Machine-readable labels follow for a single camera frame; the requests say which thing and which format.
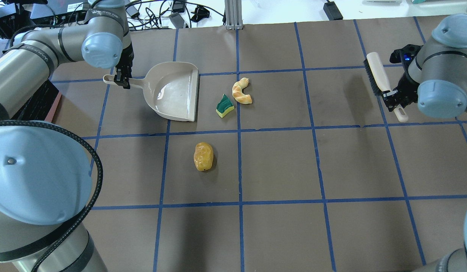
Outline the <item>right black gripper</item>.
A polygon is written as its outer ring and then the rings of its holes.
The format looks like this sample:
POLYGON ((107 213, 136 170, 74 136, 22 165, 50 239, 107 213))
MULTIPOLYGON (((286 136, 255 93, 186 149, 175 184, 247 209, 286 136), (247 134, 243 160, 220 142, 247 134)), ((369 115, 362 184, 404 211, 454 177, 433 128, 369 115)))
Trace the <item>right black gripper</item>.
POLYGON ((419 83, 413 81, 408 74, 403 74, 394 90, 382 91, 383 99, 387 99, 389 112, 393 112, 399 106, 405 108, 412 103, 418 103, 418 86, 419 83))

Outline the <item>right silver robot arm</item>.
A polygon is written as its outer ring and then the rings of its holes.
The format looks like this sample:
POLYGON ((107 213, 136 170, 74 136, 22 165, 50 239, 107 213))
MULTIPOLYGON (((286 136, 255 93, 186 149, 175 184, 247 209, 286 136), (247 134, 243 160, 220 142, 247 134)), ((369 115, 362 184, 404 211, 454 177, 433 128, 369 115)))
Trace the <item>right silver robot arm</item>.
POLYGON ((453 14, 436 26, 424 45, 406 45, 391 62, 404 65, 394 88, 382 88, 390 111, 416 103, 420 113, 436 119, 467 114, 467 14, 453 14))

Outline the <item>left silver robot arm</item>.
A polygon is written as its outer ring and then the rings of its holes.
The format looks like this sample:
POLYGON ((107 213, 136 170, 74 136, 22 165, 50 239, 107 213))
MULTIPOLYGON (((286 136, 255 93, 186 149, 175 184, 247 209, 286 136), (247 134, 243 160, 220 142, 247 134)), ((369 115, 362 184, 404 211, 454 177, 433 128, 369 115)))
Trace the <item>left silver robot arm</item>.
POLYGON ((126 4, 90 0, 74 26, 26 26, 0 58, 0 262, 21 272, 106 272, 83 220, 102 187, 101 160, 83 138, 45 121, 12 119, 64 63, 116 68, 129 88, 126 4))

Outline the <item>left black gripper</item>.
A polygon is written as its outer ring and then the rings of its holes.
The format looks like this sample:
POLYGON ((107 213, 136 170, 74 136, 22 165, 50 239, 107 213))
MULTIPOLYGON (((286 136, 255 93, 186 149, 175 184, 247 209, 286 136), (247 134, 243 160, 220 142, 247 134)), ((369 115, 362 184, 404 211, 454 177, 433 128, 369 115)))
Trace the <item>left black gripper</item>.
POLYGON ((123 88, 129 90, 131 88, 130 85, 130 77, 132 76, 132 67, 133 67, 133 59, 134 59, 134 51, 133 45, 130 43, 126 48, 124 48, 121 52, 121 56, 118 62, 118 70, 114 75, 114 83, 115 84, 122 84, 123 88))

